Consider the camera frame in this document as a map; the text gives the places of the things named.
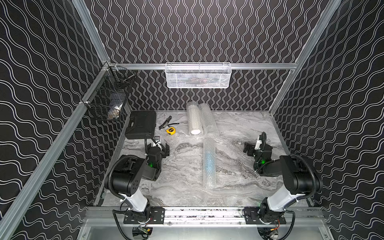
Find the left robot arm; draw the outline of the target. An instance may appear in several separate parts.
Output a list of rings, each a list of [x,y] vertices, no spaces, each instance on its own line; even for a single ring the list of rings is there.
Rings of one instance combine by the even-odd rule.
[[[128,206],[118,213],[131,215],[139,222],[150,218],[149,200],[144,197],[139,185],[142,179],[157,181],[162,171],[162,160],[170,155],[168,144],[146,145],[146,157],[121,156],[106,176],[105,188]]]

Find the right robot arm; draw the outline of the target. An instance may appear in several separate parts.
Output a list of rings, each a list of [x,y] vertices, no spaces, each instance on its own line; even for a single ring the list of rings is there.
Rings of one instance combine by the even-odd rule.
[[[273,147],[258,140],[245,143],[243,152],[255,159],[254,171],[261,177],[283,177],[283,186],[263,199],[258,215],[264,222],[282,216],[294,203],[308,199],[323,189],[323,182],[309,160],[298,155],[272,159]]]

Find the clear bubble wrap sheet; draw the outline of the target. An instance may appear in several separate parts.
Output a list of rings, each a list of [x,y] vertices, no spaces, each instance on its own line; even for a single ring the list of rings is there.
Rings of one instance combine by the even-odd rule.
[[[216,186],[216,141],[212,138],[203,141],[203,186],[206,189]]]

